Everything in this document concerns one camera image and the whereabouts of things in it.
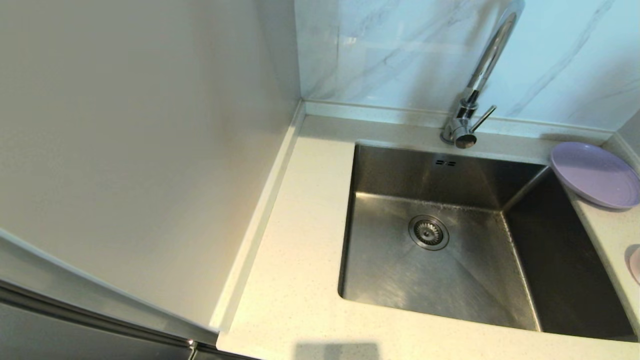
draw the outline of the marble wall tile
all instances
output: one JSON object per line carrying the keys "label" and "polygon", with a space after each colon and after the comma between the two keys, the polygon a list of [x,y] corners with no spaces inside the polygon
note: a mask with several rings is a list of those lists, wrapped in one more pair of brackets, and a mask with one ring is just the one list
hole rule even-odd
{"label": "marble wall tile", "polygon": [[[449,111],[508,0],[296,0],[306,99]],[[480,98],[496,116],[616,130],[639,108],[637,0],[528,0]]]}

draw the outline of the chrome faucet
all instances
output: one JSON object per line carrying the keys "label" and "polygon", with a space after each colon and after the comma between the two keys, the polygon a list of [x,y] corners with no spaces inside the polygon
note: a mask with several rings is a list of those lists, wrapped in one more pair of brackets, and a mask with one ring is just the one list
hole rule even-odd
{"label": "chrome faucet", "polygon": [[504,50],[523,9],[524,0],[512,0],[504,10],[504,13],[502,13],[476,66],[476,71],[474,71],[466,89],[462,92],[456,113],[452,114],[440,133],[440,139],[445,143],[455,145],[460,149],[467,149],[476,144],[477,138],[474,135],[476,129],[496,109],[496,105],[492,105],[475,124],[471,125],[471,118],[478,108],[477,99],[486,80],[491,75],[495,63],[498,62],[500,54],[502,54],[502,50]]}

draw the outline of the drain strainer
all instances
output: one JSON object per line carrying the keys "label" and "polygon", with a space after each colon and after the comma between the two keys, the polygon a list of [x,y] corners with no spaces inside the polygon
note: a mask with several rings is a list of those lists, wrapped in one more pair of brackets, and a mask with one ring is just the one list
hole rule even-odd
{"label": "drain strainer", "polygon": [[435,217],[419,215],[409,222],[409,235],[418,246],[427,250],[440,250],[449,242],[449,232]]}

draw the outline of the white speckled countertop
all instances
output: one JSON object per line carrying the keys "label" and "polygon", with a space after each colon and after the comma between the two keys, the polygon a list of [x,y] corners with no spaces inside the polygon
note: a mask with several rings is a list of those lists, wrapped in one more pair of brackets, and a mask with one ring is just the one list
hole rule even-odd
{"label": "white speckled countertop", "polygon": [[[287,167],[232,326],[219,349],[259,359],[633,359],[640,345],[466,322],[338,295],[356,141],[547,164],[549,140],[481,134],[459,150],[438,130],[308,116]],[[572,197],[623,302],[639,318],[624,262],[640,208],[615,213]]]}

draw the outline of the pink object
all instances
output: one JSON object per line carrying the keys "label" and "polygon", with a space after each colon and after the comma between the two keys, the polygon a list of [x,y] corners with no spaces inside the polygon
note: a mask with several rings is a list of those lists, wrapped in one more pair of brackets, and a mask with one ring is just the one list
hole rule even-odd
{"label": "pink object", "polygon": [[629,270],[636,282],[640,284],[640,247],[629,257]]}
{"label": "pink object", "polygon": [[613,209],[640,204],[640,181],[622,159],[597,146],[563,142],[551,152],[551,167],[581,197]]}

